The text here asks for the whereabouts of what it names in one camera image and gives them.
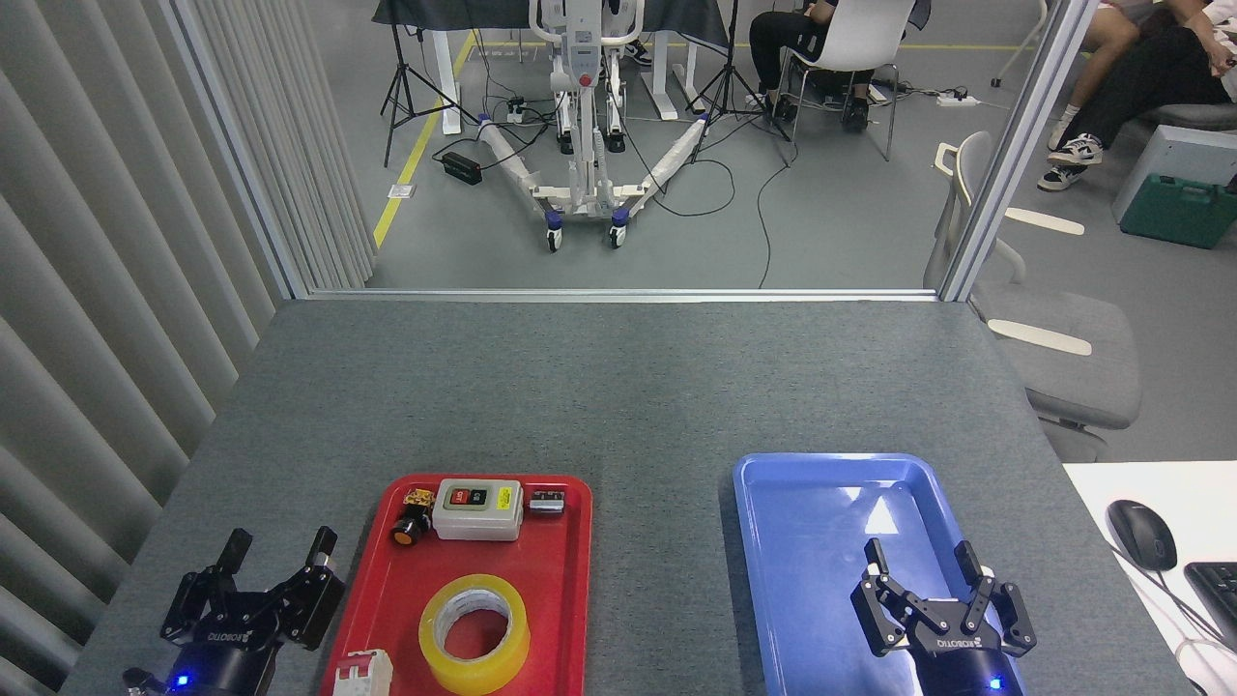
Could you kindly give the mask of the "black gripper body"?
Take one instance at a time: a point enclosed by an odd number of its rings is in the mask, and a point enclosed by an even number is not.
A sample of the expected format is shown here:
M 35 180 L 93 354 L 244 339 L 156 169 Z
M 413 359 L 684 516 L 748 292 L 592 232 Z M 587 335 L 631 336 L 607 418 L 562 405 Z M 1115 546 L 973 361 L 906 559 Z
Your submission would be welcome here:
M 934 617 L 910 614 L 908 651 L 924 695 L 1021 695 L 1012 656 L 983 612 L 970 617 L 962 600 L 927 600 Z
M 242 617 L 254 629 L 250 647 L 209 642 L 181 645 L 171 669 L 169 695 L 265 695 L 273 679 L 275 656 L 283 645 L 273 596 L 242 592 Z

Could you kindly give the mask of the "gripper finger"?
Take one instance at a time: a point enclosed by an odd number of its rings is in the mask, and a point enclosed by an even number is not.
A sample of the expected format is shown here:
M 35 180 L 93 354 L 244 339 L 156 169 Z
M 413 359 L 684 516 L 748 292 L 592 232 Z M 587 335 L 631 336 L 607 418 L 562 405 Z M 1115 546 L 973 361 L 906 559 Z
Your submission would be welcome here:
M 332 567 L 335 544 L 336 532 L 320 525 L 301 571 L 275 588 L 280 634 L 306 651 L 319 648 L 346 588 Z
M 983 617 L 990 605 L 995 605 L 995 612 L 1001 622 L 1001 650 L 1011 656 L 1024 656 L 1025 653 L 1033 651 L 1037 638 L 1029 616 L 1025 614 L 1021 587 L 995 579 L 995 572 L 978 561 L 970 541 L 957 543 L 955 559 L 964 581 L 971 588 L 960 624 L 964 634 L 977 635 L 986 626 Z
M 215 564 L 183 576 L 160 635 L 178 645 L 189 642 L 251 645 L 254 629 L 242 617 L 242 592 L 236 590 L 234 580 L 251 541 L 251 533 L 233 530 Z
M 866 569 L 849 595 L 860 622 L 863 639 L 875 656 L 891 651 L 909 651 L 908 634 L 901 621 L 902 586 L 892 579 L 880 538 L 865 543 Z

